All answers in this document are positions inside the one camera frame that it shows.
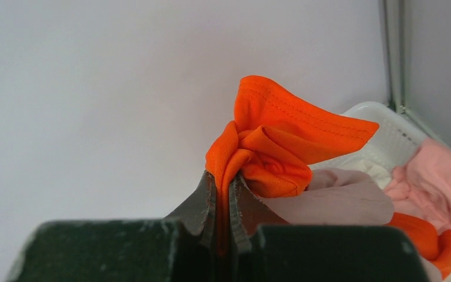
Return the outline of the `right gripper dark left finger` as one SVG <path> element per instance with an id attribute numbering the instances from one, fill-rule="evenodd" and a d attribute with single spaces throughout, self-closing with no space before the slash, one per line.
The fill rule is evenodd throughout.
<path id="1" fill-rule="evenodd" d="M 62 220 L 39 225 L 6 281 L 213 281 L 216 187 L 204 172 L 160 219 Z"/>

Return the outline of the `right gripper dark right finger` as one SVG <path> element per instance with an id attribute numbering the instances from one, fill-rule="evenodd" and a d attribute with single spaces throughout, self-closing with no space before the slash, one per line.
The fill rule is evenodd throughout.
<path id="1" fill-rule="evenodd" d="M 428 281 L 406 235 L 388 226 L 291 225 L 237 175 L 229 187 L 232 281 Z"/>

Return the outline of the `beige pink printed t-shirt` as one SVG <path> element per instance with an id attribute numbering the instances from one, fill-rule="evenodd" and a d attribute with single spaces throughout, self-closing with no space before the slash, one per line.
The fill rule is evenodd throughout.
<path id="1" fill-rule="evenodd" d="M 298 196 L 261 201 L 291 224 L 382 226 L 394 213 L 391 198 L 370 175 L 336 168 L 314 170 Z"/>

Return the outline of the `orange t-shirt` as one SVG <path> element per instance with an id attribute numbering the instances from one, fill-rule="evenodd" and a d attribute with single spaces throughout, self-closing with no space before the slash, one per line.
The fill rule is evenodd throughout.
<path id="1" fill-rule="evenodd" d="M 217 252 L 229 249 L 229 185 L 242 175 L 261 198 L 293 197 L 313 177 L 310 165 L 363 148 L 379 129 L 375 122 L 336 115 L 296 97 L 262 76 L 240 81 L 234 119 L 206 153 L 206 171 L 217 188 Z M 384 224 L 404 231 L 418 250 L 431 281 L 451 273 L 451 230 L 397 213 Z"/>

